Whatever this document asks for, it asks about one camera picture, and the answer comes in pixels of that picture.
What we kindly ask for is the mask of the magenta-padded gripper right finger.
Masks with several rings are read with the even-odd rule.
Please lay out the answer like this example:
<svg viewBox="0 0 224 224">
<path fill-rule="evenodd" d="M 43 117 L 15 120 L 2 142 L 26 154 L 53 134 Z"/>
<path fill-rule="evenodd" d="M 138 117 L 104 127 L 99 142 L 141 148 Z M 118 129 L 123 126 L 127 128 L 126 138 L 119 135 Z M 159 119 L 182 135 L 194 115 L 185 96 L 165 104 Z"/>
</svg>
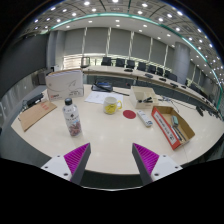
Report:
<svg viewBox="0 0 224 224">
<path fill-rule="evenodd" d="M 136 143 L 132 145 L 132 154 L 143 185 L 152 183 L 182 169 L 168 155 L 158 155 Z"/>
</svg>

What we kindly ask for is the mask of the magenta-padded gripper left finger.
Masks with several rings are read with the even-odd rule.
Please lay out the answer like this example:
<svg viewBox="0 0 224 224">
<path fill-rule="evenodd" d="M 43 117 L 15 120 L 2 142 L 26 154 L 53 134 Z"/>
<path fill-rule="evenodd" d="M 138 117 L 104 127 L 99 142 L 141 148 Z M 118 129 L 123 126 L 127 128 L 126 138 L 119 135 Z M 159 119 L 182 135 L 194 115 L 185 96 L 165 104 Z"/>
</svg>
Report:
<svg viewBox="0 0 224 224">
<path fill-rule="evenodd" d="M 42 169 L 79 185 L 91 154 L 91 145 L 84 144 L 65 155 L 52 157 Z"/>
</svg>

